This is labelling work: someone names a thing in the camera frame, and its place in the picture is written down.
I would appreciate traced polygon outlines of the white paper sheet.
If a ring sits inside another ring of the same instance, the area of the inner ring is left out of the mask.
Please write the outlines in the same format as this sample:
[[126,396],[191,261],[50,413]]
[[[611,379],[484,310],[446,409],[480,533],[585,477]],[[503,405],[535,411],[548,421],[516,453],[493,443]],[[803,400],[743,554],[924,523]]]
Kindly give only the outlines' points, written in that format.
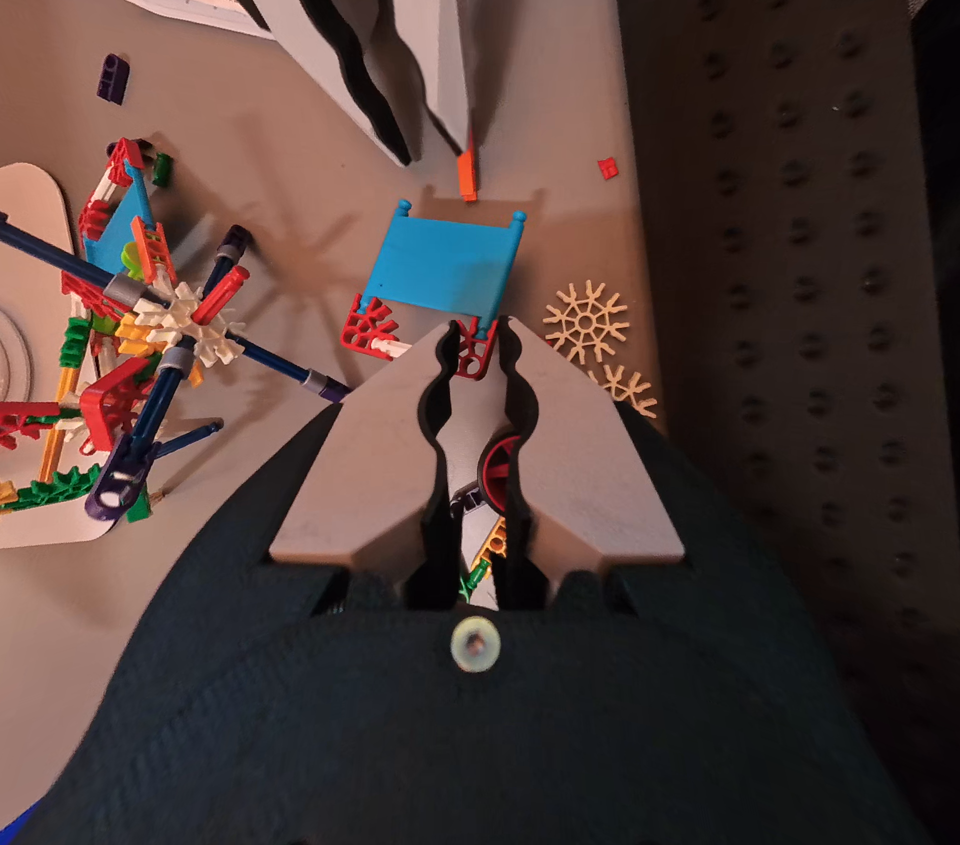
[[199,0],[125,0],[163,18],[195,23],[269,41],[274,36],[261,28],[243,9],[212,6]]

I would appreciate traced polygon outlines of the orange toy piece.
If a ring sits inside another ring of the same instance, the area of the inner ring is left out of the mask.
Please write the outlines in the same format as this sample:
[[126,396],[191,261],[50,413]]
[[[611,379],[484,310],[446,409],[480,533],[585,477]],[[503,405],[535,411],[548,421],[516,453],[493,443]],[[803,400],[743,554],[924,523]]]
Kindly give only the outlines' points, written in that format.
[[479,164],[474,128],[470,126],[467,143],[462,154],[457,156],[459,195],[466,203],[475,203],[479,197]]

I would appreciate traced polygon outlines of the colourful toy windmill model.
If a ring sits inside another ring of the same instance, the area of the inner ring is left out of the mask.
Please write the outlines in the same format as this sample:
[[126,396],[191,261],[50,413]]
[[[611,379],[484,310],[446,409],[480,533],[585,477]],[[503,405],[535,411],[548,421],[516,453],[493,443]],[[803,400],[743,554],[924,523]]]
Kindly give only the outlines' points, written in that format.
[[2,245],[57,269],[70,300],[54,398],[2,400],[2,449],[44,443],[29,484],[2,482],[2,516],[84,498],[85,513],[99,523],[148,517],[157,462],[223,428],[213,419],[162,440],[178,391],[201,384],[214,366],[249,359],[331,404],[351,391],[252,342],[234,321],[229,305],[250,275],[241,265],[253,239],[246,227],[228,229],[203,285],[180,279],[147,187],[157,153],[145,139],[110,146],[78,216],[78,250],[2,214]]

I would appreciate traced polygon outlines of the yellow green toy piece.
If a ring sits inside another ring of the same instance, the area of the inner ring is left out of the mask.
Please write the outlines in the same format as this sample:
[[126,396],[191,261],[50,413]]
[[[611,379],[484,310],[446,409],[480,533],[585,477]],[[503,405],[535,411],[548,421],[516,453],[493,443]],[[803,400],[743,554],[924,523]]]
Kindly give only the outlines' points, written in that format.
[[488,609],[498,609],[497,590],[494,578],[495,560],[504,559],[507,551],[506,524],[503,515],[486,518],[474,526],[489,525],[483,539],[477,528],[466,530],[463,539],[460,565],[459,597],[463,603]]

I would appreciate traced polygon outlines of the white document stand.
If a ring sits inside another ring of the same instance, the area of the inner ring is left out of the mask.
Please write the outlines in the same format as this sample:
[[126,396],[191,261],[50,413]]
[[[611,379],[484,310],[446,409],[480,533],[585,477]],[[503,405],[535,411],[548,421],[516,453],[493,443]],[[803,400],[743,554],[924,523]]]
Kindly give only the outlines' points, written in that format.
[[[62,192],[42,168],[15,163],[1,169],[1,211],[11,224],[74,251]],[[49,402],[61,368],[70,299],[58,269],[1,246],[2,395],[4,402]],[[17,511],[1,518],[3,550],[87,542],[112,526],[90,518],[85,499]]]

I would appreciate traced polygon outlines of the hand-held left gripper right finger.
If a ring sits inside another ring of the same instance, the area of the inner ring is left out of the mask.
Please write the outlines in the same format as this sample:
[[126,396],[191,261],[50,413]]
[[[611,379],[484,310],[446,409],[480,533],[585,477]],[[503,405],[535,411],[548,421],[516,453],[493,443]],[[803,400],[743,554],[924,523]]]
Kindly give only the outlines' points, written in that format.
[[574,573],[674,565],[684,545],[609,394],[515,317],[498,321],[506,483],[500,609],[541,609]]

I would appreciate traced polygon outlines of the black perforated board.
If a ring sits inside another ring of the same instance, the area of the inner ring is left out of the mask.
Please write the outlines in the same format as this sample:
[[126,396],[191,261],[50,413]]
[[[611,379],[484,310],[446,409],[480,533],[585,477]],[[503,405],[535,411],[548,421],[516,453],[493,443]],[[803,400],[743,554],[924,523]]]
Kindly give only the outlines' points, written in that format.
[[906,0],[617,0],[668,431],[958,843],[958,510]]

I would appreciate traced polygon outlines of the white snowflake toy connector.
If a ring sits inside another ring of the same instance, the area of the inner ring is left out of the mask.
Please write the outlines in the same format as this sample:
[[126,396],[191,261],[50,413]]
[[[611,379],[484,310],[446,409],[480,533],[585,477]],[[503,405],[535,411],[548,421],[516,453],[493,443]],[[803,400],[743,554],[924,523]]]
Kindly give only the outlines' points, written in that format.
[[603,364],[627,340],[628,306],[606,283],[587,280],[582,287],[570,283],[556,292],[556,303],[546,306],[542,323],[544,340],[568,361],[580,366]]
[[648,395],[652,383],[639,371],[626,374],[623,365],[612,368],[611,365],[604,364],[601,375],[597,375],[594,370],[587,370],[586,373],[615,403],[625,404],[647,419],[657,418],[655,408],[659,404],[658,400]]

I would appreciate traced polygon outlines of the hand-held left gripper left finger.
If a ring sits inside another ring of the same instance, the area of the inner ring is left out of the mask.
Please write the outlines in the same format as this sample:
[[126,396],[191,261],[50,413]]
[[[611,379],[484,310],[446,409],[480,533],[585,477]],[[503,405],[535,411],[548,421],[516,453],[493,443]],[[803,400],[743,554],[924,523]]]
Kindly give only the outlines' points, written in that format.
[[349,394],[270,546],[279,562],[372,573],[414,608],[459,598],[462,513],[437,435],[451,416],[460,330],[431,330]]

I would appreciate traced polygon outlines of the blue toy panel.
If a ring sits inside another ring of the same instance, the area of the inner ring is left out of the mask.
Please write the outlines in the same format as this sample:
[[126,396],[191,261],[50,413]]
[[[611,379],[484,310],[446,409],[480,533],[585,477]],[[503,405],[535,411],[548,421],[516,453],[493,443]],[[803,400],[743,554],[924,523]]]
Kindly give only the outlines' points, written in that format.
[[410,215],[400,200],[390,220],[358,311],[372,299],[397,301],[478,319],[477,337],[494,327],[519,249],[526,214],[516,211],[508,227],[454,223]]

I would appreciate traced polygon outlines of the red toy wheel black tyre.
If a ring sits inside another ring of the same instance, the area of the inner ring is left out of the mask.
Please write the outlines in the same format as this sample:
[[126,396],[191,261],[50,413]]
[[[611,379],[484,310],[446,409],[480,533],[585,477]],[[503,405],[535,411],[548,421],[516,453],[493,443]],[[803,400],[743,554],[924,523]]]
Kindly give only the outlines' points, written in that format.
[[478,460],[477,484],[482,498],[499,517],[506,515],[507,482],[513,452],[521,436],[511,427],[495,433]]

